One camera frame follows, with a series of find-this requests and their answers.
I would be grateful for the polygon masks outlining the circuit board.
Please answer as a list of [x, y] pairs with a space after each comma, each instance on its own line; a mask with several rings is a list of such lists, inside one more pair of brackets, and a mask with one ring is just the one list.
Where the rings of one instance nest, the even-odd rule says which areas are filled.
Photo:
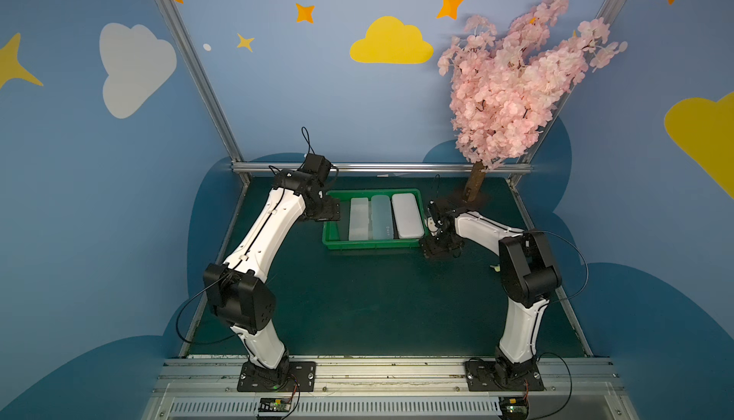
[[257, 414], [258, 415], [287, 415], [292, 410], [292, 399], [277, 397], [277, 398], [260, 398], [257, 403]]
[[525, 398], [502, 397], [499, 408], [502, 420], [527, 420], [529, 416], [529, 402]]

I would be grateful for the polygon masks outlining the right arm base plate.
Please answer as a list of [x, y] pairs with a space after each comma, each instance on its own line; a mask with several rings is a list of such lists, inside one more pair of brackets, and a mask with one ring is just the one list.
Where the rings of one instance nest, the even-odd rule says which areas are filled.
[[544, 391], [537, 362], [533, 359], [514, 364], [504, 359], [470, 358], [464, 362], [470, 391]]

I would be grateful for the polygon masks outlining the left circuit board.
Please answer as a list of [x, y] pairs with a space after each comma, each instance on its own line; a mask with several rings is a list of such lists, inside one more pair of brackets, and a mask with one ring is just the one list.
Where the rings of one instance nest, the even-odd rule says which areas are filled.
[[258, 415], [287, 415], [292, 410], [292, 399], [277, 397], [277, 398], [260, 398], [257, 403], [257, 414]]

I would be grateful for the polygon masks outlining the right circuit board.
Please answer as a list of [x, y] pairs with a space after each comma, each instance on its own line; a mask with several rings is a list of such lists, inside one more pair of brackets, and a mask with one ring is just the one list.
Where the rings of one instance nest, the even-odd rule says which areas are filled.
[[529, 402], [525, 398], [502, 397], [499, 408], [502, 420], [527, 420], [529, 416]]

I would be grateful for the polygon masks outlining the aluminium front rail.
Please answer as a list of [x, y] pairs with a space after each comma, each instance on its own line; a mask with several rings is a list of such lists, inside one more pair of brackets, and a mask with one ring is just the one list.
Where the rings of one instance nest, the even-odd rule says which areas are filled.
[[[544, 391], [470, 391], [468, 357], [304, 356], [317, 363], [313, 392], [236, 390], [244, 359], [204, 355], [164, 363], [145, 419], [500, 419], [499, 399], [529, 402], [528, 419], [636, 419], [608, 359], [539, 363]], [[292, 399], [287, 415], [258, 415], [260, 398]]]

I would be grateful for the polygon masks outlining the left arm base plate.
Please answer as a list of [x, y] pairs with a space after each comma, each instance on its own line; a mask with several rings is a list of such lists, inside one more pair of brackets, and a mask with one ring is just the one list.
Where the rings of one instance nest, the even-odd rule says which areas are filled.
[[242, 366], [236, 390], [238, 392], [313, 392], [316, 375], [317, 363], [312, 361], [286, 361], [274, 370], [246, 362]]

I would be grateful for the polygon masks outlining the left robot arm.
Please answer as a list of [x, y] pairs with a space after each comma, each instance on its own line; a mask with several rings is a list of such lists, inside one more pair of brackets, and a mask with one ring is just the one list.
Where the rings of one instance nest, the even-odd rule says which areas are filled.
[[273, 324], [275, 295], [266, 286], [271, 264], [298, 221], [337, 221], [339, 203], [327, 191], [332, 163], [309, 152], [295, 170], [276, 172], [263, 210], [242, 242], [204, 272], [206, 300], [261, 371], [288, 366], [287, 349]]

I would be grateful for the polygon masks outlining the white opaque pencil case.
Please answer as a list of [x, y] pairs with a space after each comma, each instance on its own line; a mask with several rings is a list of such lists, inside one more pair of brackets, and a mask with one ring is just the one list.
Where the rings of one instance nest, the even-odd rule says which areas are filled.
[[394, 194], [391, 201], [399, 238], [402, 240], [422, 238], [424, 224], [416, 196], [410, 193]]

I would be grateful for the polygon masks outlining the green plastic storage tray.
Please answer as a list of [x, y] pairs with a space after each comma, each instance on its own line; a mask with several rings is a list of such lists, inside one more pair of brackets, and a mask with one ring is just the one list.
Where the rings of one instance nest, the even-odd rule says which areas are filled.
[[339, 201], [340, 220], [323, 223], [322, 242], [332, 251], [344, 250], [385, 250], [385, 249], [412, 249], [420, 246], [420, 238], [428, 233], [426, 227], [418, 238], [398, 238], [393, 240], [348, 240], [350, 203], [352, 198], [369, 198], [384, 195], [390, 198], [396, 194], [411, 194], [416, 198], [421, 219], [425, 219], [424, 200], [422, 193], [416, 188], [399, 189], [368, 189], [368, 190], [332, 190], [327, 193]]

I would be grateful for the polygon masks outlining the light blue pencil case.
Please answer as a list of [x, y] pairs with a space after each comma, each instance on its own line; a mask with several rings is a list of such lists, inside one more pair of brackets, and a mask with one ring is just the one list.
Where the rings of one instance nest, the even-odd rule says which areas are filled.
[[393, 240], [395, 229], [389, 196], [372, 196], [370, 199], [370, 219], [373, 240]]

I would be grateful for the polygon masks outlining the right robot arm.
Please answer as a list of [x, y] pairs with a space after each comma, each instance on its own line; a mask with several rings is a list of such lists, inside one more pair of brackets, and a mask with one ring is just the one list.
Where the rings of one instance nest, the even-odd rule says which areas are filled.
[[484, 217], [446, 199], [428, 204], [430, 234], [420, 240], [428, 258], [459, 253], [470, 240], [499, 258], [501, 284], [508, 297], [496, 370], [510, 378], [533, 370], [542, 318], [562, 276], [547, 237]]

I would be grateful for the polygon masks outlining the frosted pencil case front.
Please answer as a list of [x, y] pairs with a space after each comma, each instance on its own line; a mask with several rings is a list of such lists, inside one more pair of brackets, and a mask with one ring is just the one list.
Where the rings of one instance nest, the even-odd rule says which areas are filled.
[[352, 198], [350, 200], [349, 234], [350, 242], [363, 242], [370, 238], [370, 200]]

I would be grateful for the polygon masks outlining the pink blossom artificial tree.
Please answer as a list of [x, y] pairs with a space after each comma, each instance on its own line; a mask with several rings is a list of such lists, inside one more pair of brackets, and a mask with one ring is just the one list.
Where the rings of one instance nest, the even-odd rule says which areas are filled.
[[542, 0], [500, 34], [489, 19], [466, 20], [438, 60], [451, 77], [449, 108], [456, 148], [472, 170], [462, 199], [476, 200], [487, 172], [534, 146], [561, 98], [590, 71], [608, 66], [625, 42], [612, 42], [602, 18], [584, 21], [570, 38], [547, 49], [551, 29], [569, 0]]

